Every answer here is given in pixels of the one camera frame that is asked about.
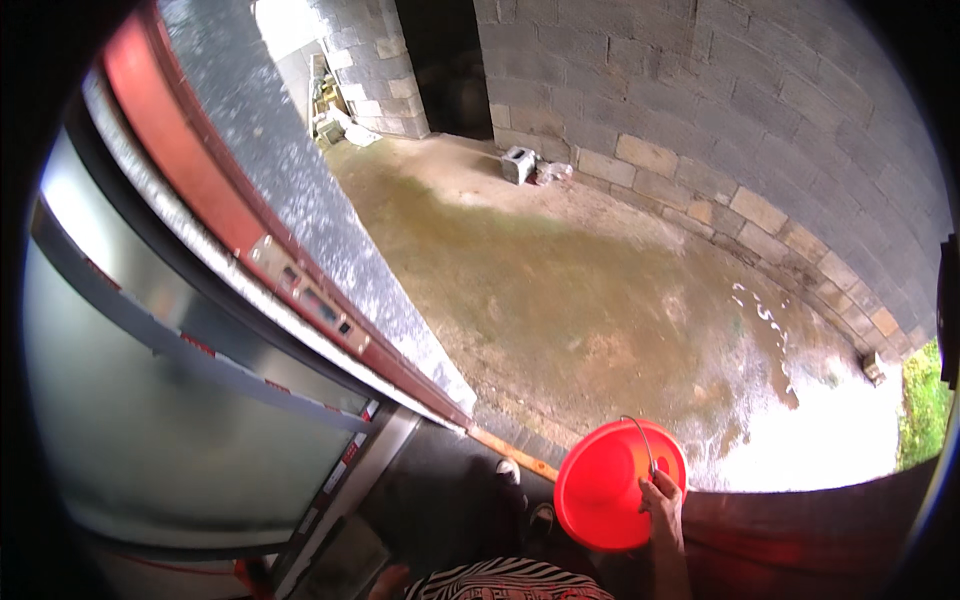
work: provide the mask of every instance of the black and white striped clothing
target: black and white striped clothing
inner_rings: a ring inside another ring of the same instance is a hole
[[[531,559],[501,558],[438,571],[408,587],[405,600],[613,600],[585,575]]]

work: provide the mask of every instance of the grass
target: grass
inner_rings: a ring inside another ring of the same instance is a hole
[[[935,456],[944,445],[950,390],[940,380],[940,349],[933,340],[903,361],[903,409],[897,470]]]

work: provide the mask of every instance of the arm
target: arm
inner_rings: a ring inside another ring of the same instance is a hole
[[[684,534],[680,511],[683,494],[670,476],[658,470],[653,483],[640,479],[643,500],[640,511],[650,514],[650,542],[653,544],[654,598],[689,600],[690,582],[686,574]]]

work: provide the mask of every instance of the brick wall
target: brick wall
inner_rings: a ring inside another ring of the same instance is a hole
[[[906,85],[839,0],[474,0],[498,146],[571,162],[861,350],[934,334],[949,229]]]
[[[375,132],[430,133],[394,0],[310,0],[328,34],[327,64],[357,123]]]

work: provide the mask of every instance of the concrete floor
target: concrete floor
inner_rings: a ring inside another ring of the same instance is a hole
[[[326,155],[478,413],[567,448],[656,421],[703,490],[892,472],[896,374],[875,389],[829,324],[705,240],[578,183],[511,185],[496,156],[449,135]]]

